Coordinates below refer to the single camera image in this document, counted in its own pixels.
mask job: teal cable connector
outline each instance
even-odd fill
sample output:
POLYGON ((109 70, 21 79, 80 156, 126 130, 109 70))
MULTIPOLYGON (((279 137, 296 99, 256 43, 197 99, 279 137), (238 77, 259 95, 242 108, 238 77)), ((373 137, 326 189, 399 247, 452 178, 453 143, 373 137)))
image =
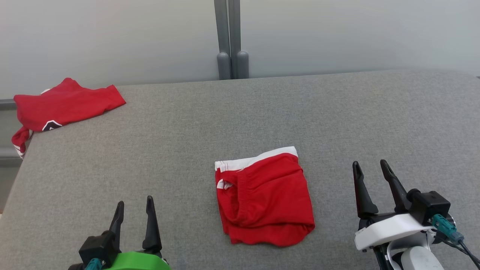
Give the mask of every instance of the teal cable connector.
POLYGON ((440 214, 432 217, 432 225, 444 233, 455 245, 460 244, 460 241, 465 239, 461 233, 456 231, 456 227, 440 214))
POLYGON ((102 269, 102 266, 102 262, 99 259, 93 258, 90 260, 87 267, 85 267, 85 270, 100 270, 102 269))

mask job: gray fabric surface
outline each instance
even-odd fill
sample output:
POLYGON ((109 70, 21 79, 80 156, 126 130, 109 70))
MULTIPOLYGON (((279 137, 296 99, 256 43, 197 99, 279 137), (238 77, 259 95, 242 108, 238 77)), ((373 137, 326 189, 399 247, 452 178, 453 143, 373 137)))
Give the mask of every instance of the gray fabric surface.
MULTIPOLYGON (((448 71, 384 71, 123 86, 123 107, 36 134, 0 220, 0 269, 67 269, 125 201, 120 247, 139 250, 155 200, 173 269, 377 269, 355 249, 352 162, 381 212, 394 202, 386 159, 407 190, 436 190, 480 255, 480 80, 448 71), (214 161, 295 146, 316 229, 288 248, 231 245, 214 161)), ((474 269, 433 247, 446 269, 474 269)))

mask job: white wall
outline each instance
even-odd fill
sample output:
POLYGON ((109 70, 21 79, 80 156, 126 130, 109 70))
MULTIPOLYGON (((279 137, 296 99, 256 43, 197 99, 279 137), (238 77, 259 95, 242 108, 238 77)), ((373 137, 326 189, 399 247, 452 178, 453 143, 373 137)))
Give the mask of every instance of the white wall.
POLYGON ((250 77, 395 68, 480 76, 478 0, 241 0, 250 77))
POLYGON ((0 0, 0 40, 0 99, 218 79, 213 0, 0 0))

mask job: cable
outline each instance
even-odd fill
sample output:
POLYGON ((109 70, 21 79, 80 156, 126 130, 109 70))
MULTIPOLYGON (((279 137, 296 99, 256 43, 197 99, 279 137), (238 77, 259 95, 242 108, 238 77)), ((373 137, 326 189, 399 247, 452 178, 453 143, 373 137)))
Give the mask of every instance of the cable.
POLYGON ((458 241, 460 243, 460 245, 462 246, 462 248, 465 250, 465 252, 468 254, 468 256, 470 257, 470 259, 472 259, 473 263, 475 264, 475 266, 480 270, 480 263, 477 261, 478 259, 473 256, 473 254, 470 252, 470 250, 468 250, 467 246, 465 245, 465 243, 463 242, 463 240, 460 240, 458 241))
MULTIPOLYGON (((434 235, 433 237, 434 237, 435 239, 438 239, 438 240, 442 241, 444 244, 447 244, 447 245, 449 245, 449 246, 451 246, 451 247, 454 247, 454 248, 460 250, 463 254, 469 256, 468 253, 465 252, 465 250, 463 250, 462 248, 460 248, 460 247, 458 247, 458 246, 456 246, 456 245, 454 245, 454 244, 452 244, 452 243, 450 243, 450 242, 448 242, 448 241, 446 241, 446 240, 444 240, 444 239, 442 239, 442 238, 440 238, 440 237, 438 237, 438 236, 436 236, 436 235, 434 235)), ((478 259, 478 258, 475 257, 475 256, 473 256, 473 257, 477 260, 478 263, 480 263, 480 259, 478 259)))

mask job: red garment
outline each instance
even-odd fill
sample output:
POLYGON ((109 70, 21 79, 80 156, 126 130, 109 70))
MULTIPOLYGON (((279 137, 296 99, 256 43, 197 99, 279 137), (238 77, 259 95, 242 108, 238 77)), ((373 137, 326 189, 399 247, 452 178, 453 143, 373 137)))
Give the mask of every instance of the red garment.
POLYGON ((17 104, 18 120, 24 125, 12 137, 21 158, 25 155, 25 142, 33 132, 92 118, 125 104, 115 86, 92 90, 81 87, 71 78, 39 96, 15 95, 13 100, 17 104))
POLYGON ((294 147, 217 161, 215 167, 220 218, 232 244, 295 245, 315 228, 294 147))

